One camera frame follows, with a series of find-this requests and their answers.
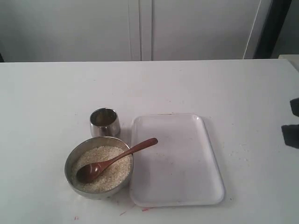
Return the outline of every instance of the bowl rim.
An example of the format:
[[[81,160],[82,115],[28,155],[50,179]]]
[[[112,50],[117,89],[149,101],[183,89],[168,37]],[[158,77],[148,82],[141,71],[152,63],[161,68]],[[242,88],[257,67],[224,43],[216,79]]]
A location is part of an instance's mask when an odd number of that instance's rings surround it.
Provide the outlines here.
[[[97,137],[94,137],[94,138],[87,139],[87,140],[81,142],[79,145],[77,145],[77,146],[70,152],[70,154],[68,155],[68,157],[67,157],[67,159],[66,159],[66,161],[65,161],[65,165],[64,165],[64,175],[65,175],[65,178],[66,178],[67,182],[71,185],[71,187],[74,188],[74,189],[76,189],[76,191],[78,191],[78,192],[80,192],[80,193],[83,193],[83,194],[91,194],[91,195],[105,194],[105,193],[107,193],[107,192],[109,192],[109,191],[112,191],[112,190],[118,188],[123,182],[125,182],[125,181],[131,176],[131,174],[132,174],[132,172],[133,172],[133,169],[134,169],[134,157],[133,157],[133,154],[130,154],[130,155],[132,156],[132,162],[131,162],[131,167],[130,167],[130,172],[129,172],[129,174],[126,176],[126,178],[125,178],[122,182],[120,182],[117,186],[115,186],[114,188],[112,188],[112,189],[110,189],[110,190],[106,190],[106,191],[99,192],[99,193],[86,192],[86,191],[81,191],[81,190],[79,190],[78,188],[76,188],[76,187],[71,183],[71,181],[70,181],[70,179],[68,178],[68,175],[67,175],[67,173],[66,173],[66,164],[67,164],[67,162],[68,162],[68,160],[69,160],[71,154],[75,151],[76,148],[78,148],[79,146],[85,144],[86,142],[91,141],[91,140],[93,140],[93,139],[101,139],[101,138],[111,138],[111,139],[119,140],[119,141],[121,141],[126,147],[128,147],[128,149],[130,149],[130,147],[127,145],[127,143],[125,143],[123,140],[118,139],[118,138],[116,138],[116,137],[110,137],[110,136],[97,136]]]

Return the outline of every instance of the metal bowl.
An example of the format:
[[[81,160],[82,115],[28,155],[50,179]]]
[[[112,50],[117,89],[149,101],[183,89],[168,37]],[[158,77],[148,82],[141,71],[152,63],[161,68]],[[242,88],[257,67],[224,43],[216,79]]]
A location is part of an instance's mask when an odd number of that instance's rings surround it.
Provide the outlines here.
[[[85,152],[87,152],[90,149],[96,148],[96,147],[100,147],[100,146],[113,146],[113,147],[118,147],[121,148],[123,150],[128,150],[130,149],[129,146],[127,146],[126,143],[124,143],[122,140],[114,138],[114,137],[95,137],[89,140],[86,140],[84,142],[82,142],[80,145],[78,145],[77,147],[74,148],[74,150],[70,153],[69,157],[67,158],[66,162],[65,162],[65,167],[64,167],[64,174],[65,177],[67,179],[67,181],[69,182],[70,186],[73,188],[73,190],[75,192],[77,192],[78,194],[90,198],[90,199],[103,199],[106,197],[109,197],[113,194],[115,194],[116,192],[118,192],[120,189],[122,189],[124,186],[127,185],[127,183],[129,182],[132,173],[133,173],[133,167],[134,167],[134,158],[132,155],[130,155],[130,161],[131,161],[131,170],[128,174],[128,176],[115,188],[108,190],[108,191],[104,191],[101,193],[88,193],[88,192],[84,192],[81,191],[79,189],[77,189],[71,180],[71,169],[74,165],[74,163],[79,159],[79,157],[84,154]]]

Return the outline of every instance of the wooden spoon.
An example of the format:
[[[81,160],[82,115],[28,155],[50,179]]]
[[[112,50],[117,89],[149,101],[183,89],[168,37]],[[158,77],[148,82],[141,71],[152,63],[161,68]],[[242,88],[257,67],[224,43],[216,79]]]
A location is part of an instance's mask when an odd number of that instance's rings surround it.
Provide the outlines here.
[[[129,150],[123,152],[122,154],[103,162],[95,162],[88,165],[83,166],[80,170],[78,170],[76,177],[78,181],[81,183],[89,183],[96,179],[107,167],[111,164],[115,163],[119,159],[130,155],[132,153],[138,152],[142,149],[148,148],[158,143],[156,138],[147,139],[134,147],[130,148]]]

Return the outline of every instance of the spoon handle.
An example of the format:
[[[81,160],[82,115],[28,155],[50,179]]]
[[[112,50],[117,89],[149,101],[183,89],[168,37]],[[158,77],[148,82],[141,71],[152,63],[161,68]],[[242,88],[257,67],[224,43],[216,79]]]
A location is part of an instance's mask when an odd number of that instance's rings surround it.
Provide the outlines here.
[[[123,152],[122,154],[114,157],[113,159],[108,160],[109,164],[112,164],[115,161],[118,161],[119,159],[121,159],[122,157],[125,157],[125,156],[130,155],[130,154],[135,153],[135,152],[138,152],[142,149],[148,148],[148,147],[153,146],[157,143],[158,143],[158,140],[156,138],[147,139],[147,140],[135,145],[134,147],[130,148],[129,150]]]

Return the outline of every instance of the red stain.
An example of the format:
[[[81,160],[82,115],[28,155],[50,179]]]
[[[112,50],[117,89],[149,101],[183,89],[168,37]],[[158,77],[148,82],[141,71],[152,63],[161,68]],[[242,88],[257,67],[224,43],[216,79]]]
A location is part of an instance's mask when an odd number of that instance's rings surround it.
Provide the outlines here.
[[[123,213],[120,214],[120,216],[122,216],[123,214],[125,214],[127,211],[124,211]]]
[[[143,208],[142,211],[148,211],[150,209],[152,209],[152,208]]]

